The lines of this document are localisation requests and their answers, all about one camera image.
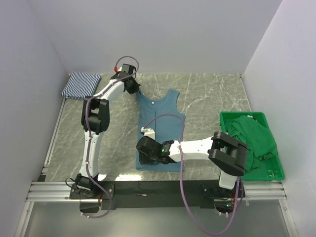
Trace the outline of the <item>blue white striped tank top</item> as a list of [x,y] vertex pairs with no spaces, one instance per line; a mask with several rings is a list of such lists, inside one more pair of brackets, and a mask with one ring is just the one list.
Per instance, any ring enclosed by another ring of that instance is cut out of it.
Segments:
[[86,96],[93,96],[101,80],[99,74],[72,72],[65,88],[61,92],[64,98],[83,100]]

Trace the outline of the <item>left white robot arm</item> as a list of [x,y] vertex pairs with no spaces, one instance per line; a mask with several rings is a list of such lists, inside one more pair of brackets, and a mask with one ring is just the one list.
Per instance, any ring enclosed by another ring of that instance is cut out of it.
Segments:
[[94,198],[99,192],[98,158],[102,137],[110,125],[110,103],[125,91],[129,94],[139,91],[140,84],[136,81],[138,69],[138,66],[129,64],[115,67],[115,74],[108,84],[83,101],[81,124],[84,129],[84,152],[75,184],[87,198]]

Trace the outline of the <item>light blue tank top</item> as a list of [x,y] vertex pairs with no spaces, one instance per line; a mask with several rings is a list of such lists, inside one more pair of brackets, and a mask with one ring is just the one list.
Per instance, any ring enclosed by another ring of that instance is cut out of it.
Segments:
[[141,139],[141,128],[148,125],[155,131],[155,139],[159,143],[178,140],[181,134],[185,115],[177,109],[180,92],[169,89],[164,97],[158,100],[149,99],[141,91],[137,95],[140,108],[138,121],[138,139]]

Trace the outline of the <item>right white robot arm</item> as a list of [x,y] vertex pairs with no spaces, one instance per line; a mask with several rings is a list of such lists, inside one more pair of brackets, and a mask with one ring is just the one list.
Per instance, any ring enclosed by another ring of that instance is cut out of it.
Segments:
[[194,141],[159,143],[154,135],[143,136],[137,143],[141,164],[180,164],[185,160],[210,160],[221,169],[217,193],[228,197],[238,177],[245,174],[248,146],[223,132]]

